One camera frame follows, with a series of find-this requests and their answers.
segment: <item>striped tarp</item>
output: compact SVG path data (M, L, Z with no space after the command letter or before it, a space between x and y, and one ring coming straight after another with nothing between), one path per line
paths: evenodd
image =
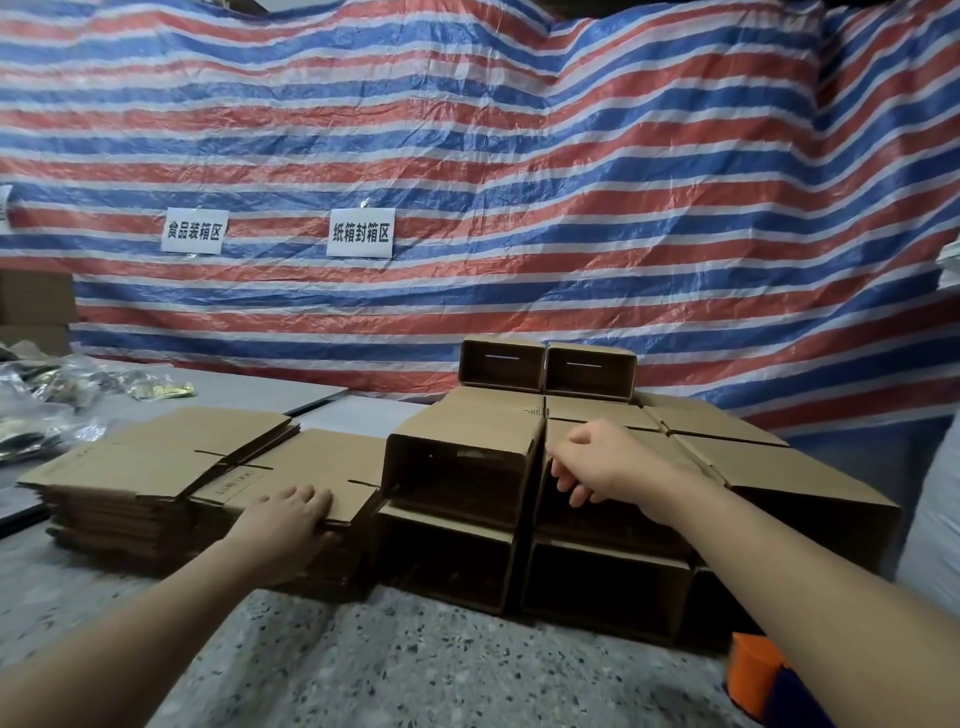
M76 276L85 352L424 394L520 333L787 436L960 400L960 0L10 2L0 255ZM364 202L393 259L328 259ZM223 254L162 253L171 206Z

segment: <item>flattened cardboard box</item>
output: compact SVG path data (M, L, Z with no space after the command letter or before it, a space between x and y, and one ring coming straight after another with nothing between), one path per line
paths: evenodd
M674 439L760 509L864 569L878 568L900 508L866 483L791 448Z
M461 385L450 390L442 399L467 407L490 407L511 412L527 412L543 416L543 395L532 392L512 392L506 389L487 389Z
M23 475L22 485L92 495L175 499L289 432L285 415L182 407L74 448Z
M696 404L670 404L644 407L643 411L660 423L665 432L682 435L700 435L721 440L740 440L747 443L789 447L777 435L728 415L712 404L691 400Z
M384 496L408 510L513 530L542 432L538 415L434 404L387 438Z
M576 423L548 420L548 449L562 441ZM631 430L643 445L684 468L701 473L700 467L670 438L661 432ZM540 487L534 507L534 529L537 534L585 544L610 546L623 550L659 556L685 557L693 548L677 531L646 518L628 503L605 500L571 508L569 493L557 490L557 479L550 473L550 462L544 457Z
M630 429L660 431L660 425L635 404L605 400L586 400L578 397L546 396L546 416L551 420L588 423L608 420Z
M467 336L460 348L461 384L518 392L542 392L546 348L539 341Z
M482 612L504 611L516 561L514 534L390 501L381 506L377 525L374 551L386 583Z
M635 376L636 354L626 349L551 343L546 350L543 391L629 402Z
M33 342L50 356L67 356L73 352L66 324L0 326L0 344L11 347L21 341Z
M670 643L692 571L665 559L535 536L521 611L621 637Z
M263 496L310 483L333 494L326 523L346 526L375 502L385 448L378 437L308 429L221 475L190 500L236 516Z
M72 324L77 321L69 273L0 269L0 324Z

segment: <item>sign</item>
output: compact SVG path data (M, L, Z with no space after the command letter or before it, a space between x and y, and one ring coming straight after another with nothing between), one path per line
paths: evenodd
M393 257L395 220L385 207L330 210L327 257Z
M219 255L229 216L224 209L168 207L160 249L167 253Z

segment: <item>plastic bag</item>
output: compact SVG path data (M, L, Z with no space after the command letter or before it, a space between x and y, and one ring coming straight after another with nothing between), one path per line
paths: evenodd
M53 457L84 442L99 440L106 423L81 417L73 407L40 402L0 382L0 464Z

